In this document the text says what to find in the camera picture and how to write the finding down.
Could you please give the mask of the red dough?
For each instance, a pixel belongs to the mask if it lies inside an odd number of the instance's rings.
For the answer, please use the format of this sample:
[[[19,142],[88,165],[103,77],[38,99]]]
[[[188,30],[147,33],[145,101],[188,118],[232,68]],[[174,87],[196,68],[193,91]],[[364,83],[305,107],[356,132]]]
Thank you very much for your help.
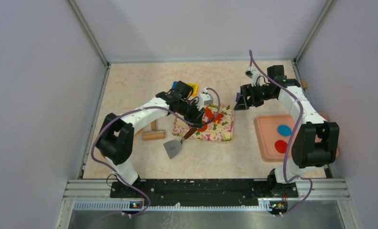
[[[213,119],[213,122],[217,124],[220,124],[225,117],[225,115],[222,113],[214,113],[209,107],[205,108],[205,116],[207,118],[207,121]]]

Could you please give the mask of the floral cutting board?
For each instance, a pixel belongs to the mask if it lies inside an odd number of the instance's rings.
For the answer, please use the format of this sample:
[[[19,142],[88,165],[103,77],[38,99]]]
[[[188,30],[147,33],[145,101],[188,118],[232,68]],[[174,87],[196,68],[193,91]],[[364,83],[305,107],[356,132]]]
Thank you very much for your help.
[[[209,107],[214,113],[222,113],[225,115],[220,124],[209,123],[209,127],[205,132],[196,131],[190,139],[202,140],[202,141],[212,141],[228,143],[232,141],[233,138],[233,128],[234,128],[234,109],[233,106],[228,104],[222,104],[220,110],[217,111],[217,104],[210,104],[205,107]],[[203,122],[207,122],[207,118],[204,115]]]

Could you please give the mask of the metal dough scraper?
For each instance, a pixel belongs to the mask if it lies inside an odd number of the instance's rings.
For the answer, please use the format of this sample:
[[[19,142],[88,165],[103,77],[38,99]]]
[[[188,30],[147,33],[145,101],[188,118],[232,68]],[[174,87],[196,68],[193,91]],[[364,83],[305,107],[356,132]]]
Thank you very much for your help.
[[[197,128],[192,127],[189,131],[185,133],[185,135],[180,140],[174,139],[174,140],[167,141],[163,144],[164,149],[169,159],[173,159],[175,156],[177,156],[181,152],[183,142],[189,137],[191,137],[196,131],[197,131]]]

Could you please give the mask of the wooden dough roller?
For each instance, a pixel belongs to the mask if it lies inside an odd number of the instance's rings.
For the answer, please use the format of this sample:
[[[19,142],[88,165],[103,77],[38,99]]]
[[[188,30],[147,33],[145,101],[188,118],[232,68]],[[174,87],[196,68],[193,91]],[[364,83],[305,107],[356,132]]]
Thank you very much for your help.
[[[157,120],[151,123],[151,130],[142,133],[142,140],[149,141],[149,140],[159,140],[164,139],[166,137],[166,131],[158,129]]]

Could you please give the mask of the cut red dough disc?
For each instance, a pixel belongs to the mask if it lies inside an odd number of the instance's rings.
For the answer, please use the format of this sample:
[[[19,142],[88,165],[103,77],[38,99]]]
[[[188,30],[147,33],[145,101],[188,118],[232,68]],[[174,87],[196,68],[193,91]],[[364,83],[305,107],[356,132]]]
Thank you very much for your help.
[[[198,132],[205,132],[207,129],[208,129],[209,125],[204,125],[202,128],[198,128],[197,131]]]

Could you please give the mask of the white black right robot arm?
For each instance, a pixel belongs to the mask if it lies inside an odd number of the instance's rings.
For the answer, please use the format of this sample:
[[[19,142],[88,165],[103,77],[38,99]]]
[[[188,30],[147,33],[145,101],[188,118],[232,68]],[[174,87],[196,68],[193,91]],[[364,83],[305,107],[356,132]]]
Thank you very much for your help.
[[[316,167],[331,164],[336,159],[340,128],[325,120],[304,95],[296,79],[288,79],[282,65],[268,67],[268,73],[249,66],[245,72],[252,83],[240,87],[235,111],[258,107],[265,101],[281,102],[295,120],[283,164],[273,169],[268,179],[273,185],[291,183]]]

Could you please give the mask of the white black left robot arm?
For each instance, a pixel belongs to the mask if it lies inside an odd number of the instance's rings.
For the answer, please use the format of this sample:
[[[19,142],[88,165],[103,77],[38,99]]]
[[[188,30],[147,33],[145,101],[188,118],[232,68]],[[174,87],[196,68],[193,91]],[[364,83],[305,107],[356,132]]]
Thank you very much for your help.
[[[205,89],[195,98],[189,99],[193,88],[178,81],[175,88],[159,92],[146,104],[121,115],[110,113],[105,117],[100,134],[94,146],[109,162],[118,180],[132,185],[139,178],[130,156],[136,133],[159,118],[168,115],[180,115],[190,127],[180,140],[171,140],[164,144],[170,158],[182,149],[183,142],[203,127],[204,106],[213,102],[213,96]]]

